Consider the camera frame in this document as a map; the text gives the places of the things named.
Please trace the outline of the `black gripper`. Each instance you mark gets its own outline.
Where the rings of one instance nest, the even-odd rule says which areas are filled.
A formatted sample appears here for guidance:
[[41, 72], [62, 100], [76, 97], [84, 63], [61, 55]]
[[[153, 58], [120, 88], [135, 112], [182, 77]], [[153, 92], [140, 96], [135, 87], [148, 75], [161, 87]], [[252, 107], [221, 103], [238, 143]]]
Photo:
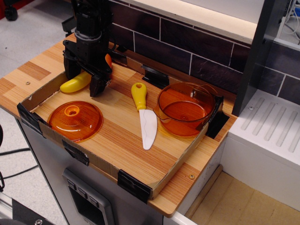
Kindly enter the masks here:
[[94, 38], [76, 36], [76, 42], [63, 41], [66, 77], [71, 80], [79, 75], [81, 70], [91, 74], [91, 97], [103, 92], [111, 82], [112, 72], [106, 71], [105, 61], [106, 54], [112, 51], [109, 49], [109, 40], [109, 35], [100, 35]]

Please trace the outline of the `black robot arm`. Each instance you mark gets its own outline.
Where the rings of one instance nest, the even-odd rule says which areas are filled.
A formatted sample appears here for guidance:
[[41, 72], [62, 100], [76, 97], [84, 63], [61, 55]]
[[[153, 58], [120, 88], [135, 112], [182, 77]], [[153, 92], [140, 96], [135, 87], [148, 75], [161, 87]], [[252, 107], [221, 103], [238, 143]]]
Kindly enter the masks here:
[[109, 49], [112, 16], [107, 0], [73, 0], [75, 42], [63, 41], [64, 67], [69, 80], [82, 70], [91, 76], [90, 96], [104, 91], [112, 69], [105, 57]]

